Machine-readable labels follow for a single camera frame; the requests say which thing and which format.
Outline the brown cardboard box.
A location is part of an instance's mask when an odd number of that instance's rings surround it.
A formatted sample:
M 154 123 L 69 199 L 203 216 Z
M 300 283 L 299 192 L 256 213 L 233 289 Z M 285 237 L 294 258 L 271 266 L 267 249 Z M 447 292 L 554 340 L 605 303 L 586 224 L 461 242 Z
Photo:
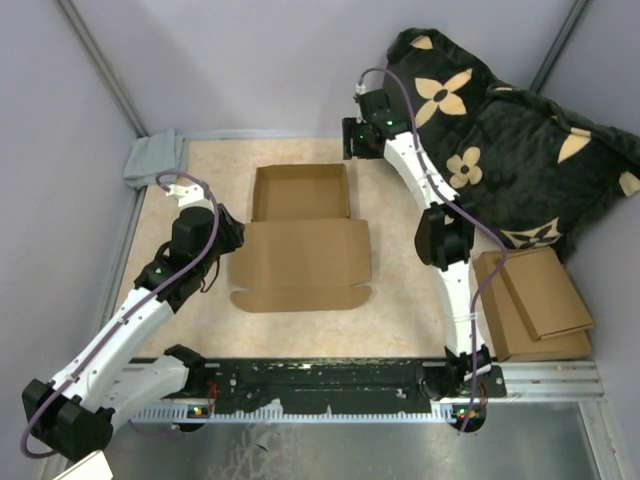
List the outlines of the brown cardboard box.
M 351 310 L 371 296 L 369 225 L 350 211 L 343 164 L 256 171 L 252 219 L 230 260 L 230 298 L 249 313 Z

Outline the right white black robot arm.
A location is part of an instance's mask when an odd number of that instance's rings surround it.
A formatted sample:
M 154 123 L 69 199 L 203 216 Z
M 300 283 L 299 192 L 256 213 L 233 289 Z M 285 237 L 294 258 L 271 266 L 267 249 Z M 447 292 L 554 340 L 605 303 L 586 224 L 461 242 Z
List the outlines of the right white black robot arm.
M 491 371 L 491 358 L 471 306 L 470 254 L 474 226 L 465 205 L 437 172 L 406 114 L 392 110 L 381 90 L 356 88 L 355 117 L 342 120 L 343 157 L 383 159 L 400 175 L 422 214 L 414 246 L 423 264 L 435 269 L 445 318 L 444 365 L 418 376 L 429 398 L 467 396 Z

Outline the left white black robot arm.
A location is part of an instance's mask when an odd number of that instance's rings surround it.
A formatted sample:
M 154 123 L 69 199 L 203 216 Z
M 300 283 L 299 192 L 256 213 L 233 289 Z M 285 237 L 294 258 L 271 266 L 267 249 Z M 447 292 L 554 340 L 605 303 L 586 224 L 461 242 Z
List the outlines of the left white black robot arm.
M 24 456 L 38 458 L 27 446 L 35 438 L 50 454 L 79 461 L 104 449 L 122 426 L 155 402 L 205 390 L 205 358 L 182 345 L 168 348 L 129 380 L 120 375 L 145 341 L 192 295 L 203 292 L 205 277 L 220 257 L 243 245 L 244 229 L 224 205 L 180 211 L 170 240 L 143 268 L 108 323 L 49 381 L 34 379 L 24 388 Z

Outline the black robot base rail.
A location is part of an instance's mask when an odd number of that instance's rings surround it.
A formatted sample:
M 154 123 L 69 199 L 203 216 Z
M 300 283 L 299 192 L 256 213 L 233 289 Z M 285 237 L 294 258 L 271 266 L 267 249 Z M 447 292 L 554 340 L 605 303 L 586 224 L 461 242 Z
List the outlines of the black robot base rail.
M 181 392 L 161 402 L 204 404 L 204 412 L 253 412 L 279 400 L 286 413 L 426 413 L 436 402 L 466 405 L 469 415 L 454 427 L 474 432 L 486 405 L 507 395 L 502 369 L 477 380 L 476 393 L 433 400 L 418 376 L 444 365 L 442 359 L 217 359 L 202 364 Z M 174 424 L 191 432 L 204 424 Z

